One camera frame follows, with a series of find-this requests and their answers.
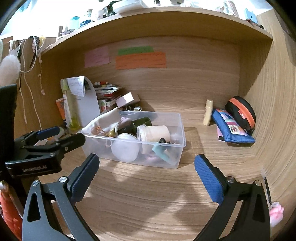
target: stack of books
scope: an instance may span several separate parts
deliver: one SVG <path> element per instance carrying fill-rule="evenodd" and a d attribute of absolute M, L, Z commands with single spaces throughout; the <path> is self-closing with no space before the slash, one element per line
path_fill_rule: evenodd
<path fill-rule="evenodd" d="M 116 100 L 121 97 L 120 89 L 122 89 L 122 87 L 108 82 L 95 82 L 94 89 L 101 112 L 117 107 Z"/>

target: blue pouch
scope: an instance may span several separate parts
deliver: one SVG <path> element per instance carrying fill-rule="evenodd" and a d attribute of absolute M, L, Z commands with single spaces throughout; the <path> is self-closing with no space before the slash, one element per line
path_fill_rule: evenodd
<path fill-rule="evenodd" d="M 243 128 L 225 110 L 216 109 L 212 118 L 220 129 L 225 142 L 231 143 L 254 143 L 255 139 L 248 135 Z"/>

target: metal screw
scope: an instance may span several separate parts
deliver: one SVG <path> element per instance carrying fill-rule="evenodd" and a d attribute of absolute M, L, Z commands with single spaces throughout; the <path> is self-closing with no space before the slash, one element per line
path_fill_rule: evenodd
<path fill-rule="evenodd" d="M 234 183 L 235 181 L 234 177 L 226 177 L 226 179 L 229 183 Z"/>
<path fill-rule="evenodd" d="M 38 180 L 33 181 L 33 186 L 37 186 L 39 184 Z"/>
<path fill-rule="evenodd" d="M 260 182 L 259 180 L 256 180 L 256 181 L 255 181 L 255 184 L 256 184 L 257 186 L 261 186 L 261 182 Z"/>
<path fill-rule="evenodd" d="M 65 181 L 67 181 L 67 177 L 61 177 L 59 179 L 60 183 L 64 183 Z"/>

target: handwritten paper note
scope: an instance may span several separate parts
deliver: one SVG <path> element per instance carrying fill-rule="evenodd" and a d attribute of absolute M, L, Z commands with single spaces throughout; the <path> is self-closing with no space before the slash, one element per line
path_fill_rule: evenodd
<path fill-rule="evenodd" d="M 153 47 L 140 46 L 140 47 L 119 49 L 118 55 L 127 55 L 127 54 L 134 54 L 134 53 L 150 53 L 150 52 L 154 52 Z"/>
<path fill-rule="evenodd" d="M 67 78 L 67 81 L 72 95 L 77 95 L 81 97 L 85 96 L 84 76 Z"/>
<path fill-rule="evenodd" d="M 110 63 L 108 46 L 93 49 L 84 54 L 84 67 L 94 67 Z"/>
<path fill-rule="evenodd" d="M 139 53 L 116 56 L 116 69 L 166 68 L 164 52 Z"/>

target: green glass bottle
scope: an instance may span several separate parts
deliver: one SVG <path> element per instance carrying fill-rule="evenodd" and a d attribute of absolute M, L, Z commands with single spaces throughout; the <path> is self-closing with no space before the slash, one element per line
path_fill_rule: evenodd
<path fill-rule="evenodd" d="M 118 130 L 118 134 L 122 133 L 132 133 L 134 135 L 137 134 L 137 127 L 140 125 L 145 125 L 145 126 L 152 126 L 151 120 L 148 117 L 143 117 L 137 120 L 133 120 L 130 125 L 125 126 Z"/>

